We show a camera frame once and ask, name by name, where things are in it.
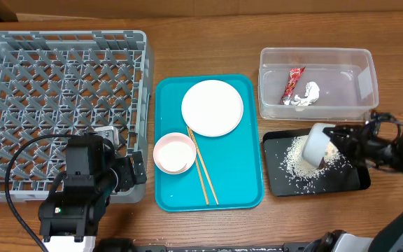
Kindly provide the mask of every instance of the wooden chopstick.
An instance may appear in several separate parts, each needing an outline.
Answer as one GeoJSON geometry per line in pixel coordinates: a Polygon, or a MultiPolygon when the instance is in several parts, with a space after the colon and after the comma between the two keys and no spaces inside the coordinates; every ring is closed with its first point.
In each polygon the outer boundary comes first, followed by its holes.
{"type": "Polygon", "coordinates": [[[206,170],[206,166],[204,165],[202,154],[200,153],[199,146],[197,144],[197,141],[195,140],[194,132],[188,126],[186,126],[186,127],[188,128],[189,137],[194,141],[195,149],[197,150],[197,153],[198,153],[199,158],[200,158],[201,166],[203,167],[203,170],[204,170],[204,173],[206,175],[206,178],[208,179],[209,187],[211,188],[211,191],[212,191],[212,193],[214,195],[215,203],[218,204],[217,195],[215,194],[213,184],[211,183],[211,179],[209,178],[208,170],[206,170]]]}
{"type": "MultiPolygon", "coordinates": [[[[190,134],[190,128],[188,126],[186,126],[186,127],[188,128],[188,136],[192,139],[192,141],[194,141],[194,139],[192,138],[192,136],[190,134]]],[[[209,205],[209,199],[208,199],[208,195],[206,194],[206,189],[204,187],[202,172],[200,171],[200,166],[199,166],[199,161],[197,160],[197,156],[195,157],[195,165],[197,166],[197,172],[199,172],[199,178],[200,178],[200,183],[201,183],[201,189],[203,189],[204,200],[206,201],[206,204],[209,205]]]]}

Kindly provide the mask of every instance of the plastic container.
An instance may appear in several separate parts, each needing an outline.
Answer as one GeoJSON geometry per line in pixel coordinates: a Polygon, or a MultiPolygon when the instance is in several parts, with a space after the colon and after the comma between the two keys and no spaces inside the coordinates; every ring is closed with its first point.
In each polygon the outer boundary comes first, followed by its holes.
{"type": "Polygon", "coordinates": [[[379,105],[371,53],[345,48],[265,48],[259,68],[260,115],[267,120],[360,121],[379,105]],[[281,105],[292,68],[306,67],[294,95],[315,81],[320,98],[310,106],[281,105]]]}
{"type": "MultiPolygon", "coordinates": [[[[147,167],[153,52],[142,31],[0,31],[0,202],[9,160],[44,134],[119,130],[118,155],[147,167]]],[[[36,142],[10,173],[12,200],[44,200],[66,169],[66,140],[36,142]]],[[[111,195],[134,203],[146,186],[111,195]]]]}

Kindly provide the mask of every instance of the gray plastic dish rack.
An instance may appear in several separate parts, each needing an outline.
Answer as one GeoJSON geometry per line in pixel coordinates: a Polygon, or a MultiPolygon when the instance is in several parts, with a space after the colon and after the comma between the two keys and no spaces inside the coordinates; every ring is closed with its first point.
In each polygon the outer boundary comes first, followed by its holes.
{"type": "MultiPolygon", "coordinates": [[[[9,160],[44,134],[119,129],[117,154],[142,152],[153,84],[153,52],[142,31],[0,31],[0,202],[9,160]]],[[[17,202],[44,200],[66,169],[66,139],[32,144],[10,175],[17,202]]],[[[145,185],[113,193],[112,202],[142,199],[145,185]]]]}

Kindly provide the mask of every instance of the wooden table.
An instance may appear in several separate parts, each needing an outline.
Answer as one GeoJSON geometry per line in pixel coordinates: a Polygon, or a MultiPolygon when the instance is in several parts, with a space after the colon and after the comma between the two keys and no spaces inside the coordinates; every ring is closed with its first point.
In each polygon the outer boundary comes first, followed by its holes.
{"type": "MultiPolygon", "coordinates": [[[[372,53],[379,80],[379,110],[403,119],[403,12],[0,23],[0,30],[79,29],[143,30],[155,52],[154,85],[171,76],[240,73],[252,80],[256,102],[263,48],[366,48],[372,53]]],[[[368,190],[276,198],[270,193],[264,171],[265,196],[254,209],[167,213],[156,205],[153,186],[154,100],[152,97],[148,116],[146,196],[138,204],[110,205],[99,224],[98,238],[129,237],[137,244],[215,246],[305,242],[335,229],[373,237],[403,212],[402,175],[371,171],[372,186],[368,190]]],[[[261,138],[268,131],[313,124],[268,121],[259,116],[257,120],[261,138]]],[[[39,204],[16,204],[36,232],[40,227],[39,204]]],[[[0,203],[0,251],[38,250],[6,204],[0,203]]]]}

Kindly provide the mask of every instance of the clear plastic container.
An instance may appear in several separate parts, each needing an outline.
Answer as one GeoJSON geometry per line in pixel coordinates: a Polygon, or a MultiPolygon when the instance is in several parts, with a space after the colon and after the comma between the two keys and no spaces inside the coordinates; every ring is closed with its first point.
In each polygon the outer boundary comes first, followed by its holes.
{"type": "Polygon", "coordinates": [[[345,48],[265,48],[260,54],[259,107],[267,120],[366,120],[379,105],[377,77],[371,53],[345,48]],[[320,98],[310,106],[281,105],[289,71],[306,67],[295,86],[304,97],[315,81],[320,98]]]}

